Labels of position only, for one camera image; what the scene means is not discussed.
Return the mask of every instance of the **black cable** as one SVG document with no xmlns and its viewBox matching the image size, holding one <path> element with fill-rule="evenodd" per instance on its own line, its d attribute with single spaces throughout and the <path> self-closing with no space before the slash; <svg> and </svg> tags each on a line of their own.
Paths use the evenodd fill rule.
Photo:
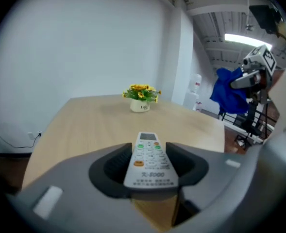
<svg viewBox="0 0 286 233">
<path fill-rule="evenodd" d="M 32 146 L 25 146 L 25 147 L 15 147 L 12 144 L 10 144 L 9 142 L 7 142 L 5 139 L 2 138 L 2 136 L 0 135 L 1 140 L 3 140 L 5 143 L 7 143 L 8 145 L 10 145 L 11 147 L 15 148 L 15 149 L 23 149 L 23 148 L 32 148 L 35 145 L 35 141 L 38 137 L 41 137 L 41 133 L 38 134 L 38 136 L 34 139 L 33 145 Z"/>
</svg>

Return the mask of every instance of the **fluorescent light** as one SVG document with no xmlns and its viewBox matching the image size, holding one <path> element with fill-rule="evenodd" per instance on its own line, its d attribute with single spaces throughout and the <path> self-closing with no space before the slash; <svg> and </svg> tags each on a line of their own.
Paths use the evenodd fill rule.
<svg viewBox="0 0 286 233">
<path fill-rule="evenodd" d="M 265 44 L 269 50 L 271 50 L 271 48 L 272 48 L 272 45 L 268 44 L 267 42 L 263 42 L 260 40 L 256 40 L 253 38 L 249 38 L 249 37 L 241 36 L 241 35 L 237 35 L 237 34 L 226 33 L 225 34 L 225 40 L 226 41 L 235 41 L 235 42 L 251 45 L 254 47 L 259 47 L 259 46 L 262 46 Z"/>
</svg>

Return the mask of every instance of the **remote control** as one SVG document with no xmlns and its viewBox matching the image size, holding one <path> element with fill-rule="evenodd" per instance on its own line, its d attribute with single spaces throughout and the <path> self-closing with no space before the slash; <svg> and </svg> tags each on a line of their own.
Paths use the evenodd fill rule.
<svg viewBox="0 0 286 233">
<path fill-rule="evenodd" d="M 123 184 L 148 191 L 178 187 L 178 176 L 155 133 L 138 133 Z"/>
</svg>

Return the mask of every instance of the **flower pot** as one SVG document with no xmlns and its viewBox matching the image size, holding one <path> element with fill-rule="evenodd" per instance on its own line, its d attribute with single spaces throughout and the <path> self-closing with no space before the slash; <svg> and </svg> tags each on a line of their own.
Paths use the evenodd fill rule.
<svg viewBox="0 0 286 233">
<path fill-rule="evenodd" d="M 149 111 L 150 105 L 146 101 L 132 99 L 130 109 L 134 112 Z"/>
</svg>

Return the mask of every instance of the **ceiling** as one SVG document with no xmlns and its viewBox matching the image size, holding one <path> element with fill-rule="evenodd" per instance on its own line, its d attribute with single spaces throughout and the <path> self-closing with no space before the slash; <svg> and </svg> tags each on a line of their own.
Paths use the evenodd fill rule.
<svg viewBox="0 0 286 233">
<path fill-rule="evenodd" d="M 244 35 L 272 44 L 271 52 L 279 69 L 286 68 L 286 41 L 261 29 L 248 10 L 248 0 L 184 0 L 187 12 L 193 18 L 194 32 L 198 35 L 209 56 L 211 64 L 217 68 L 230 70 L 241 65 L 252 46 L 226 42 L 225 33 Z M 268 0 L 249 0 L 249 5 L 269 4 Z M 246 25 L 253 25 L 247 31 Z"/>
</svg>

